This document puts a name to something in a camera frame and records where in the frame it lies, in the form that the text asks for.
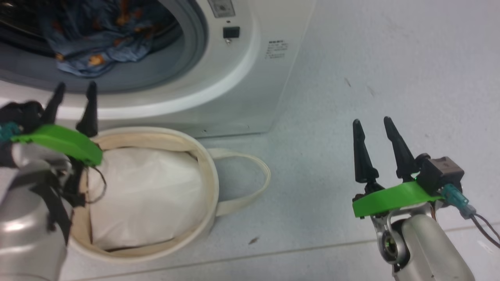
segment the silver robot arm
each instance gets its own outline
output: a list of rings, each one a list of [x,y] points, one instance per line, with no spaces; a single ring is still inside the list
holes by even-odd
[[[392,276],[396,281],[474,281],[474,276],[443,229],[418,214],[402,224],[408,263]]]
[[[80,176],[102,160],[89,139],[98,132],[96,83],[88,85],[77,132],[54,125],[65,90],[59,83],[45,109],[36,101],[0,108],[0,167],[19,169],[0,202],[2,281],[59,279],[73,207],[86,204]]]
[[[392,265],[392,276],[396,281],[474,281],[471,270],[431,212],[431,204],[423,203],[371,217],[378,249]],[[404,219],[392,222],[399,216]]]
[[[64,154],[34,143],[15,143],[12,159],[19,172],[0,204],[0,280],[57,281],[66,258],[67,237],[53,219],[54,209],[49,210],[47,198],[55,200],[50,204],[59,201],[62,209],[58,211],[64,212],[60,215],[69,219],[73,208],[53,186],[47,186],[51,182],[47,179],[64,185],[71,163]]]

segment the tile grout line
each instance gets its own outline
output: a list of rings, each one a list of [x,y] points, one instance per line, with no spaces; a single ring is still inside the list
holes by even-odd
[[[491,225],[492,226],[500,225],[500,221],[491,223]],[[445,233],[457,232],[457,231],[463,231],[463,230],[472,230],[475,228],[476,228],[475,225],[462,226],[462,227],[451,228],[451,229],[445,230],[444,232]],[[114,277],[120,277],[120,276],[122,277],[122,276],[127,276],[127,275],[138,275],[138,274],[152,273],[152,272],[158,272],[158,271],[167,271],[167,270],[216,264],[216,263],[224,263],[224,262],[230,262],[230,261],[240,261],[240,260],[253,259],[253,258],[278,256],[278,255],[285,255],[285,254],[291,254],[291,253],[300,253],[300,252],[308,252],[308,251],[315,251],[315,250],[321,250],[321,249],[337,248],[337,247],[343,247],[343,246],[361,245],[361,244],[367,244],[367,243],[372,243],[372,242],[377,242],[377,240],[376,239],[361,240],[361,241],[356,241],[356,242],[346,242],[346,243],[340,243],[340,244],[307,247],[307,248],[301,248],[301,249],[283,250],[283,251],[277,251],[277,252],[272,252],[272,253],[262,253],[262,254],[246,255],[246,256],[239,256],[239,257],[232,257],[232,258],[222,258],[222,259],[216,259],[216,260],[211,260],[211,261],[201,261],[201,262],[195,262],[195,263],[175,265],[175,266],[170,266],[170,267],[162,267],[162,268],[155,268],[155,269],[148,269],[148,270],[141,270],[141,271],[134,271],[134,272],[118,273],[118,274],[104,275],[104,276],[91,277],[91,278],[71,279],[71,280],[66,280],[66,281],[91,281],[91,280],[99,280],[99,279],[108,279],[108,278],[114,278]]]

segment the dirt speck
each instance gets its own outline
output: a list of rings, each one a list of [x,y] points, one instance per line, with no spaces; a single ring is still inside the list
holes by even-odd
[[[377,95],[377,92],[374,89],[372,89],[372,87],[366,86],[366,89],[368,90],[368,92],[372,97],[375,97]]]
[[[254,239],[250,240],[250,242],[248,242],[248,245],[252,245],[253,243],[256,243],[258,240],[259,240],[259,236],[255,237]]]
[[[386,20],[387,30],[390,33],[402,33],[403,31],[405,31],[405,29],[402,26],[400,26],[399,24],[397,24],[396,22],[394,22],[392,20],[392,18],[390,18],[386,15],[383,15],[383,17]]]

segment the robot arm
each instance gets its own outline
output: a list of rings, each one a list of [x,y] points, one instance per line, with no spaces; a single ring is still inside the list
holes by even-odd
[[[64,180],[57,178],[53,170],[54,166],[49,161],[32,160],[19,169],[8,187],[0,205],[1,280],[59,279],[66,258],[73,208],[65,199],[57,196],[52,186],[47,185],[47,179],[50,178]],[[41,194],[51,199],[44,200]],[[47,200],[52,204],[51,211]],[[55,216],[66,218],[66,221],[60,225],[55,221]]]
[[[352,200],[355,216],[371,218],[380,254],[392,265],[395,280],[474,281],[471,270],[435,219],[436,206],[442,201],[467,205],[468,201],[448,200],[443,191],[451,185],[461,195],[464,171],[448,157],[431,159],[421,154],[415,160],[392,120],[386,117],[384,124],[395,154],[396,175],[403,183],[387,189],[377,183],[379,173],[368,155],[361,123],[355,120],[355,178],[366,183],[365,193]],[[403,219],[393,222],[396,217]]]
[[[82,170],[102,160],[89,139],[97,134],[96,84],[78,132],[54,124],[64,90],[59,84],[45,110],[35,101],[0,109],[0,167],[19,169],[0,204],[0,280],[59,279],[73,208],[86,204]]]

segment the green bracket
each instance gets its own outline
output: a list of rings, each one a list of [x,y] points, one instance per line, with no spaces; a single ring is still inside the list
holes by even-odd
[[[352,202],[352,209],[359,218],[439,199],[443,197],[430,196],[416,181],[411,181],[370,193]]]
[[[101,164],[103,151],[86,135],[59,125],[46,124],[31,134],[15,135],[15,143],[35,143],[82,161],[86,166]]]

